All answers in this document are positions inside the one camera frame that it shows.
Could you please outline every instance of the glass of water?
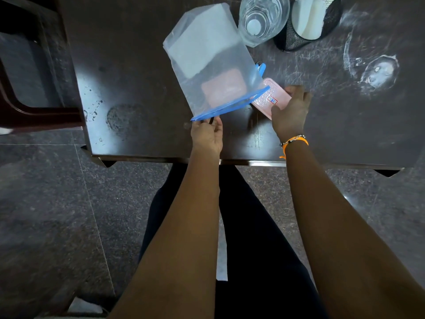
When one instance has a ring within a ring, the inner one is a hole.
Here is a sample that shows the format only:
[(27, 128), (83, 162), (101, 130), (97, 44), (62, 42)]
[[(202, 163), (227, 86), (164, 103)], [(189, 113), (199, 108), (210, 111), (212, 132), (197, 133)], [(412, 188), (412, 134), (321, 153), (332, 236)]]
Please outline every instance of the glass of water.
[(239, 33), (243, 42), (255, 47), (276, 36), (290, 15), (290, 0), (242, 0)]

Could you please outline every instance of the table top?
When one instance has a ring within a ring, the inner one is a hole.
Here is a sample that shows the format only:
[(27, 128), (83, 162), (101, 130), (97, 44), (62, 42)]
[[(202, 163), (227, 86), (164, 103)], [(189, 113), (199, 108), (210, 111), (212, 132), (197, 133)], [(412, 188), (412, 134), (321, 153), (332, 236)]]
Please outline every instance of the table top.
[[(180, 161), (191, 150), (189, 106), (162, 42), (185, 11), (241, 0), (59, 0), (86, 135), (105, 160)], [(425, 0), (344, 0), (339, 26), (295, 53), (270, 40), (249, 51), (263, 77), (314, 93), (305, 124), (323, 164), (411, 167), (423, 146)], [(380, 68), (395, 68), (381, 85)], [(279, 139), (251, 105), (222, 116), (228, 163), (273, 165)]]

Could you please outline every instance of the mesh pen holder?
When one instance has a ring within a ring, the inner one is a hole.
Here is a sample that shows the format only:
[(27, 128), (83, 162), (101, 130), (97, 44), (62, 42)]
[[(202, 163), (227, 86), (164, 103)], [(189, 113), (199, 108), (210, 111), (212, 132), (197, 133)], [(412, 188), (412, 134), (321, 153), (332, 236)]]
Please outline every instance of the mesh pen holder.
[(327, 6), (326, 14), (323, 22), (322, 34), (318, 39), (305, 39), (295, 31), (292, 25), (292, 6), (294, 4), (292, 3), (290, 19), (288, 20), (283, 30), (273, 38), (276, 46), (282, 51), (293, 52), (301, 49), (305, 45), (308, 45), (310, 42), (323, 39), (329, 35), (336, 28), (336, 26), (338, 26), (338, 23), (340, 22), (343, 14), (343, 8), (341, 0), (325, 0), (325, 3)]

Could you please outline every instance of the speckled floor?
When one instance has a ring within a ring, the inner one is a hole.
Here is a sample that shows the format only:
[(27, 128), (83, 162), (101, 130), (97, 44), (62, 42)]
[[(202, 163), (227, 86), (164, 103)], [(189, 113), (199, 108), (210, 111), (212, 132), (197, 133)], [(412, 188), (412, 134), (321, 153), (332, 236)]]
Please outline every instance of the speckled floor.
[[(168, 164), (101, 168), (84, 155), (82, 131), (0, 136), (0, 311), (38, 313), (78, 290), (120, 295), (131, 279), (151, 200)], [(239, 167), (308, 265), (285, 168)], [(414, 169), (328, 174), (425, 287), (425, 153)], [(220, 222), (217, 277), (226, 279)]]

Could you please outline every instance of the orange bracelet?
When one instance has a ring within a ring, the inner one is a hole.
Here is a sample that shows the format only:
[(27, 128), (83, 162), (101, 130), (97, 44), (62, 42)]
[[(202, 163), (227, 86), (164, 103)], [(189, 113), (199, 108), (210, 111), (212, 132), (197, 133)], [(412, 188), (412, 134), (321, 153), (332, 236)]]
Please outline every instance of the orange bracelet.
[(286, 141), (285, 143), (281, 143), (280, 144), (280, 147), (284, 150), (284, 155), (283, 156), (280, 156), (279, 158), (281, 158), (281, 159), (285, 159), (286, 160), (286, 153), (285, 153), (285, 149), (286, 149), (286, 147), (288, 146), (288, 144), (290, 144), (291, 142), (294, 142), (294, 141), (296, 141), (296, 140), (301, 140), (301, 141), (304, 141), (305, 143), (307, 143), (307, 145), (309, 145), (309, 143), (307, 142), (307, 140), (305, 139), (305, 135), (303, 135), (303, 134), (300, 134), (300, 135), (297, 135), (297, 136), (295, 136), (295, 137), (293, 137), (293, 138), (290, 138), (288, 141)]

